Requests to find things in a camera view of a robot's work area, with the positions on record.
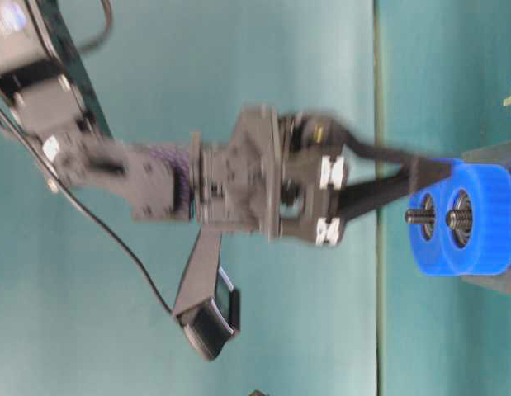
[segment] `metal shaft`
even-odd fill
[[[473,222],[471,210],[450,210],[446,215],[446,224],[452,229],[471,229]]]
[[[405,212],[407,224],[433,224],[435,223],[435,211],[432,209],[408,209]]]

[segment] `teal surface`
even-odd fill
[[[229,138],[241,105],[319,107],[373,139],[372,5],[361,0],[115,1],[116,29],[85,59],[115,137]],[[98,1],[62,1],[77,40]],[[370,172],[361,170],[359,174]],[[194,224],[132,224],[125,202],[83,198],[149,266],[168,301]],[[343,246],[225,238],[243,292],[242,332],[205,363],[134,264],[52,196],[0,135],[0,396],[376,394],[374,216]]]
[[[439,157],[511,139],[511,1],[378,0],[379,133]],[[381,394],[511,395],[511,297],[426,278],[381,214]]]

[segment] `wire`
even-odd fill
[[[105,12],[105,27],[93,39],[79,46],[78,51],[80,54],[86,54],[96,50],[106,41],[106,39],[108,39],[108,36],[111,34],[112,27],[114,26],[114,13],[112,12],[112,5],[110,0],[101,0],[101,4],[103,5],[103,11]]]
[[[167,314],[171,314],[172,310],[165,302],[165,299],[161,295],[158,290],[158,287],[154,284],[153,279],[151,278],[147,268],[141,262],[141,260],[135,255],[134,252],[126,245],[125,242],[101,219],[99,219],[89,208],[87,208],[75,195],[62,183],[62,181],[57,177],[54,173],[54,169],[48,161],[43,158],[37,151],[36,148],[31,144],[29,139],[24,135],[24,132],[21,128],[15,126],[9,117],[3,112],[0,108],[0,125],[3,128],[7,128],[11,134],[17,138],[22,145],[26,148],[26,150],[33,156],[35,161],[48,172],[50,176],[50,180],[55,183],[55,185],[59,188],[59,190],[63,193],[63,195],[68,199],[68,201],[72,204],[72,206],[101,227],[114,241],[125,251],[125,253],[132,259],[132,261],[136,264],[136,266],[140,269],[145,279],[149,283],[150,288],[154,292],[156,299],[162,305],[163,309]]]

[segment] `robotic arm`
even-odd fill
[[[125,198],[135,220],[202,224],[173,310],[115,238],[208,360],[240,329],[239,292],[219,263],[222,234],[335,246],[349,221],[450,175],[447,163],[364,144],[329,115],[279,115],[265,105],[241,111],[227,144],[198,134],[183,147],[117,142],[55,0],[0,0],[0,97],[17,123],[0,108],[0,128],[76,206],[69,189],[98,188]],[[344,149],[400,171],[348,186]]]

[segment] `blue cylinder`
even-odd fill
[[[430,196],[435,207],[431,238],[422,226],[409,226],[415,260],[428,276],[500,274],[511,265],[511,164],[450,162],[448,179],[410,197],[411,208],[422,208]],[[469,210],[469,231],[448,226],[447,214],[455,209]]]

